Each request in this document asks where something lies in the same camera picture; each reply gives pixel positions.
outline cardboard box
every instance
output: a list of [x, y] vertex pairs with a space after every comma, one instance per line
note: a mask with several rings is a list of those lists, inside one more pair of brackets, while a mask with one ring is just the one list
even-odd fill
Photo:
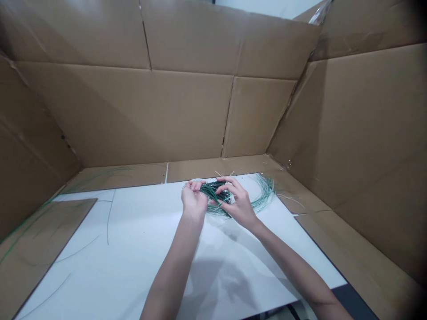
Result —
[[2, 1], [0, 240], [55, 192], [260, 172], [376, 315], [402, 317], [427, 249], [427, 36], [406, 1], [307, 23], [325, 4]]

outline brown board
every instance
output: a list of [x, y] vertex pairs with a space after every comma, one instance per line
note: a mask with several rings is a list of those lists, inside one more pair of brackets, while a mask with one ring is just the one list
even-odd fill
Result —
[[0, 245], [0, 319], [11, 320], [55, 262], [96, 199], [50, 202]]

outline green wire bundle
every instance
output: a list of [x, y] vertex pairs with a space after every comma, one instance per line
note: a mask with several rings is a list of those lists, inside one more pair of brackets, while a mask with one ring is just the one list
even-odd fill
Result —
[[[258, 183], [258, 186], [261, 189], [260, 195], [252, 201], [250, 204], [254, 208], [254, 211], [256, 214], [264, 210], [273, 200], [276, 192], [274, 191], [274, 181], [271, 178], [265, 178], [261, 176], [260, 174], [257, 174], [255, 176], [255, 181]], [[215, 215], [215, 216], [225, 216], [228, 218], [231, 218], [231, 216], [223, 210], [219, 205], [218, 200], [222, 200], [228, 204], [231, 204], [231, 193], [227, 190], [222, 191], [220, 194], [216, 194], [216, 190], [222, 186], [225, 185], [225, 182], [215, 181], [208, 184], [203, 184], [200, 188], [200, 192], [206, 194], [206, 196], [214, 200], [218, 206], [215, 206], [213, 204], [208, 203], [208, 208], [206, 210], [206, 213]]]
[[[219, 194], [216, 194], [217, 189], [220, 186], [225, 185], [225, 184], [226, 184], [225, 182], [221, 182], [221, 181], [214, 181], [214, 182], [211, 182], [208, 184], [203, 184], [200, 187], [200, 192], [206, 194], [206, 196], [209, 199], [214, 200], [219, 207], [221, 206], [221, 204], [218, 200], [221, 200], [225, 203], [231, 204], [231, 193], [228, 190], [224, 190], [224, 191], [221, 191]], [[208, 208], [207, 212], [214, 213], [214, 212], [217, 212], [218, 210], [221, 210], [221, 214], [220, 214], [221, 216], [230, 217], [229, 214], [227, 212], [225, 212], [224, 210], [219, 209], [218, 207], [212, 206], [210, 204], [208, 206], [214, 207], [214, 209], [210, 210]]]

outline hand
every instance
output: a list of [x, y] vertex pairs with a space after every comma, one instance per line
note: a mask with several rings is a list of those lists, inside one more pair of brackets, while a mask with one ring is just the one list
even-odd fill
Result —
[[188, 181], [181, 193], [184, 213], [194, 217], [204, 217], [208, 206], [208, 197], [199, 192], [206, 181]]
[[228, 190], [234, 194], [234, 199], [236, 200], [236, 202], [233, 204], [228, 204], [218, 200], [221, 204], [221, 208], [227, 211], [228, 214], [232, 216], [241, 226], [251, 230], [251, 228], [259, 221], [259, 219], [255, 215], [254, 208], [252, 208], [252, 205], [250, 204], [248, 192], [233, 177], [219, 177], [217, 180], [230, 182], [231, 184], [220, 186], [216, 191], [216, 194], [219, 194], [224, 190]]

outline left hand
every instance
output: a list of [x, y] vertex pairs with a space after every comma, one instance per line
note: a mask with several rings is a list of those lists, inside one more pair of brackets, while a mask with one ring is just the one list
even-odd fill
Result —
[[206, 181], [188, 181], [182, 190], [181, 200], [184, 205], [184, 213], [195, 217], [204, 217], [208, 207], [208, 197], [199, 192]]

